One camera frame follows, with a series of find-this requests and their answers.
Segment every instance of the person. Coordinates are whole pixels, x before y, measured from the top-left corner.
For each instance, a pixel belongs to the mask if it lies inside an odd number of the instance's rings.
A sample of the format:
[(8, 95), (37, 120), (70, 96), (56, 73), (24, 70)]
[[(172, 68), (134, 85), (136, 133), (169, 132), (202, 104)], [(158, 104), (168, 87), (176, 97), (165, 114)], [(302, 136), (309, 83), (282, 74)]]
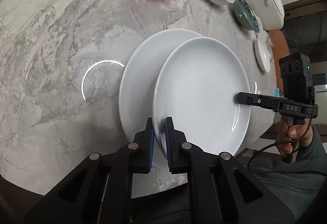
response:
[[(308, 127), (308, 121), (302, 125), (288, 127), (284, 117), (276, 126), (276, 141), (300, 138)], [(281, 155), (292, 152), (291, 144), (278, 145)], [(249, 157), (237, 157), (247, 166)], [(251, 162), (251, 170), (261, 183), (266, 186), (293, 213), (295, 220), (312, 203), (326, 176), (317, 173), (296, 173), (315, 171), (327, 174), (327, 154), (320, 135), (314, 125), (309, 127), (306, 136), (300, 141), (300, 149), (293, 164), (284, 163), (276, 158), (256, 158)], [(255, 172), (278, 171), (286, 173)], [(187, 184), (146, 197), (132, 199), (131, 218), (134, 223), (190, 223)]]

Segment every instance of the marble table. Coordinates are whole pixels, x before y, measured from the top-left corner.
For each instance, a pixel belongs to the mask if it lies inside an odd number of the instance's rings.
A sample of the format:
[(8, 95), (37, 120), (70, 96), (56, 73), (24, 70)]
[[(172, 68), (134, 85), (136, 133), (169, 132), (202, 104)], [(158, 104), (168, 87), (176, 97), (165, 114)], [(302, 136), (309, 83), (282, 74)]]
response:
[[(208, 0), (0, 0), (0, 173), (45, 194), (92, 152), (127, 143), (118, 112), (125, 65), (150, 35), (186, 28), (216, 38), (240, 59), (251, 92), (273, 94), (273, 63), (263, 73), (255, 33), (242, 28), (229, 6)], [(269, 110), (251, 109), (240, 150), (272, 124)], [(133, 196), (186, 182), (185, 175), (152, 169), (135, 175)]]

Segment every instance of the metal screw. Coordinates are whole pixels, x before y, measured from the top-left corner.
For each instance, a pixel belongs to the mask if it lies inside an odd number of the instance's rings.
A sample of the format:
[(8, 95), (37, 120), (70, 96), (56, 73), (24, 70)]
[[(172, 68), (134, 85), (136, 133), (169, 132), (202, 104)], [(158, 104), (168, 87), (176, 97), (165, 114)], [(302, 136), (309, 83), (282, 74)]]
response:
[(89, 155), (90, 160), (97, 160), (100, 158), (100, 155), (98, 153), (92, 153)]
[(223, 152), (223, 153), (221, 153), (220, 156), (221, 156), (221, 158), (222, 158), (223, 160), (229, 160), (229, 159), (231, 158), (230, 153), (227, 153), (227, 152)]
[(191, 143), (184, 142), (184, 143), (182, 144), (182, 148), (184, 148), (184, 149), (190, 149), (191, 147), (192, 147)]
[(128, 145), (128, 148), (129, 149), (137, 149), (139, 147), (139, 145), (137, 144), (137, 143), (130, 143), (129, 145)]

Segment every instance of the plate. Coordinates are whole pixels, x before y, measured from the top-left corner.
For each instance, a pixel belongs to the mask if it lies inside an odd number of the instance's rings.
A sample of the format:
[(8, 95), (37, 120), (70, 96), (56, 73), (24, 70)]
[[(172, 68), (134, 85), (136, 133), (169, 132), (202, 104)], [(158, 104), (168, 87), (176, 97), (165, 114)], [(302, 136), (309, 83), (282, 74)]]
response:
[[(125, 66), (118, 100), (120, 121), (129, 142), (145, 129), (148, 117), (152, 117), (154, 87), (168, 55), (182, 42), (200, 36), (187, 29), (167, 29), (147, 38), (134, 51)], [(167, 160), (156, 142), (152, 164), (168, 170)]]
[(235, 96), (250, 92), (236, 55), (213, 38), (197, 37), (174, 49), (161, 67), (153, 97), (153, 126), (165, 142), (165, 118), (188, 142), (215, 155), (234, 155), (245, 136), (250, 106)]
[(269, 52), (265, 41), (261, 37), (258, 37), (257, 40), (255, 41), (254, 50), (260, 68), (264, 72), (269, 73), (270, 72)]

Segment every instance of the human hand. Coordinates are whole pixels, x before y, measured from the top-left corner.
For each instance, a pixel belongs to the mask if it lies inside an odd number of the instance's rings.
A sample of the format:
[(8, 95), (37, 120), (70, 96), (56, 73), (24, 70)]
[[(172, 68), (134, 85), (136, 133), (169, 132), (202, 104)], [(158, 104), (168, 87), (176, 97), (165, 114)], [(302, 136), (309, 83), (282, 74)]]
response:
[[(275, 142), (299, 139), (305, 133), (308, 124), (309, 122), (305, 119), (304, 124), (293, 125), (291, 127), (288, 127), (284, 116), (282, 116), (281, 120), (276, 125), (277, 139)], [(310, 125), (307, 134), (300, 141), (300, 147), (301, 148), (308, 147), (311, 144), (312, 138), (313, 138), (313, 131)], [(276, 147), (281, 155), (290, 154), (293, 151), (291, 144), (281, 144)]]

